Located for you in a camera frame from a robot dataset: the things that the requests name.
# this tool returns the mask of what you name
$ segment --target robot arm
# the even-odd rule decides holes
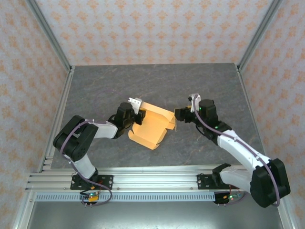
[[[192,102],[192,106],[175,110],[176,119],[195,123],[197,129],[202,128],[202,134],[206,138],[228,151],[247,169],[247,172],[241,172],[230,164],[220,165],[213,170],[212,174],[216,185],[230,184],[242,188],[250,193],[261,207],[265,208],[276,201],[275,186],[270,173],[265,168],[267,165],[276,181],[279,197],[282,198],[290,193],[285,166],[281,160],[271,160],[260,154],[244,142],[229,125],[218,120],[213,100],[201,100],[200,96],[192,94],[189,96],[189,101]],[[202,124],[195,112],[206,125]]]
[[[73,167],[84,178],[93,182],[98,181],[98,170],[87,155],[94,138],[115,139],[124,134],[125,130],[133,123],[142,124],[145,117],[145,111],[140,110],[142,100],[129,98],[128,101],[128,103],[121,103],[117,113],[112,115],[105,123],[88,122],[82,125],[64,146],[63,156],[73,163]],[[77,125],[84,121],[84,118],[75,115],[55,137],[53,145],[58,150],[61,150],[68,135]]]

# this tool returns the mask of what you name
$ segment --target gray stone surface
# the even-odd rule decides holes
[[[192,93],[199,93],[202,99],[213,99],[220,120],[263,152],[232,63],[76,67],[62,127],[73,115],[105,121],[128,97],[138,97],[174,111],[187,106],[188,95]],[[125,133],[119,139],[94,139],[88,155],[96,167],[238,163],[198,133],[194,124],[183,122],[177,122],[177,130],[169,130],[155,150],[131,141]],[[70,165],[56,151],[52,168],[70,168]]]

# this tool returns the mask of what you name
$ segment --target orange cardboard box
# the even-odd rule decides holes
[[[166,129],[176,127],[174,112],[143,102],[141,109],[146,110],[142,125],[133,124],[128,137],[149,149],[156,149],[163,140]]]

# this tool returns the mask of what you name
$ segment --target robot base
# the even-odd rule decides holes
[[[98,175],[96,183],[99,183],[101,185],[108,187],[109,189],[112,189],[113,175]],[[72,181],[70,186],[71,190],[87,190],[90,189],[92,186],[94,185],[84,181],[79,175],[72,176]]]
[[[199,174],[197,175],[197,185],[198,189],[205,190],[205,189],[238,189],[237,187],[231,185],[227,185],[224,183],[216,184],[214,180],[212,179],[211,174]]]

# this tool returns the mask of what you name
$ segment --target wall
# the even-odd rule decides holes
[[[72,65],[238,63],[272,0],[38,0]]]
[[[66,72],[24,0],[0,2],[0,228],[38,168]]]
[[[243,78],[267,154],[284,161],[305,225],[305,4],[283,1]]]

